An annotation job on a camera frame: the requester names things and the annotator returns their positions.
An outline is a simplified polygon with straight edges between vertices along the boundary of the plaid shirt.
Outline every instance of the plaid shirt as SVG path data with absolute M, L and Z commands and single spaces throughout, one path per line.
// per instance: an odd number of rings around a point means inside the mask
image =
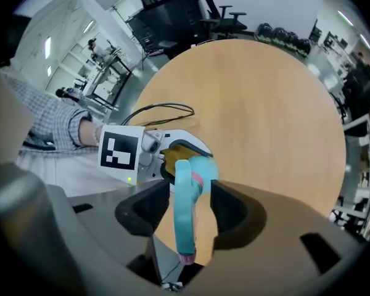
M 20 152 L 44 154 L 47 157 L 97 152 L 97 147 L 82 146 L 78 134 L 80 121 L 92 120 L 88 110 L 61 102 L 13 76 L 2 75 L 35 118 Z

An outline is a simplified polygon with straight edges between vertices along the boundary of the round wooden table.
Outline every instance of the round wooden table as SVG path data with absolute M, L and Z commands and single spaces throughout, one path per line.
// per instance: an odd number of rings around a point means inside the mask
M 135 110 L 159 102 L 194 108 L 193 117 L 154 128 L 181 128 L 203 140 L 221 181 L 293 197 L 328 217 L 344 176 L 344 133 L 324 85 L 296 58 L 254 41 L 203 44 L 156 73 Z M 177 115 L 154 108 L 131 124 Z M 176 251 L 173 198 L 155 235 Z M 206 265 L 217 235 L 210 194 L 199 198 L 196 216 L 196 262 Z

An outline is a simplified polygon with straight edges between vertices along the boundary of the pink band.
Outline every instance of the pink band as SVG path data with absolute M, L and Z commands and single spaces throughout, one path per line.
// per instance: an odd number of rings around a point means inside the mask
M 196 172 L 192 172 L 192 179 L 195 179 L 203 188 L 203 179 Z

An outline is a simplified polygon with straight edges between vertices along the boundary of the black cable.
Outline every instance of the black cable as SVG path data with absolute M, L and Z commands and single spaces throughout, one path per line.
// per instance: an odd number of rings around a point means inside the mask
M 190 116 L 193 116 L 195 115 L 195 111 L 192 107 L 186 105 L 186 104 L 182 104 L 182 103 L 173 103 L 173 102 L 169 102 L 169 103 L 158 103 L 158 104 L 151 104 L 151 105 L 148 105 L 148 106 L 145 106 L 145 107 L 142 107 L 141 109 L 138 109 L 137 111 L 133 112 L 132 114 L 130 114 L 128 117 L 125 118 L 125 120 L 123 120 L 123 122 L 121 123 L 121 125 L 125 125 L 127 124 L 133 117 L 135 117 L 137 114 L 143 112 L 143 111 L 146 111 L 146 110 L 150 110 L 154 107 L 169 107 L 171 109 L 176 109 L 176 110 L 182 110 L 182 111 L 185 111 L 185 112 L 189 112 L 189 114 L 187 115 L 182 115 L 182 116 L 178 116 L 178 117 L 174 117 L 174 118 L 167 118 L 165 120 L 156 120 L 156 121 L 151 121 L 147 124 L 145 124 L 144 126 L 150 126 L 150 125 L 158 125 L 158 124 L 164 124 L 164 123 L 168 123 L 169 121 L 173 121 L 173 120 L 180 120 L 182 118 L 185 118 L 185 117 L 190 117 Z
M 162 279 L 162 282 L 168 278 L 168 276 L 178 267 L 178 265 L 181 263 L 181 261 L 178 261 L 177 265 L 165 276 L 164 279 Z

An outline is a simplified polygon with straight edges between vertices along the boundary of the checkered sleeve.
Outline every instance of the checkered sleeve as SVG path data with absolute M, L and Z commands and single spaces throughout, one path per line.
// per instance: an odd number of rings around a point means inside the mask
M 35 118 L 31 133 L 52 141 L 57 151 L 75 150 L 81 145 L 78 128 L 82 119 L 92 119 L 88 110 L 63 103 L 24 81 L 4 77 Z

